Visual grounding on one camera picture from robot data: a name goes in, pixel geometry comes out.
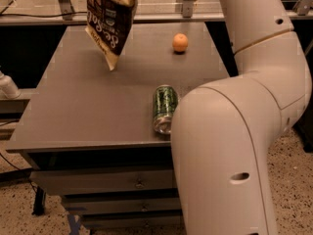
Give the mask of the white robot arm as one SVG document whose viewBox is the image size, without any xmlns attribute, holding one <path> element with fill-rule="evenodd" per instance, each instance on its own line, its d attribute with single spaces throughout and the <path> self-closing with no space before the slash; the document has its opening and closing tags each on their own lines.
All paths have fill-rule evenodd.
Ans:
<svg viewBox="0 0 313 235">
<path fill-rule="evenodd" d="M 220 0 L 238 75 L 175 111 L 171 150 L 187 235 L 277 235 L 267 153 L 307 108 L 312 80 L 281 0 Z"/>
</svg>

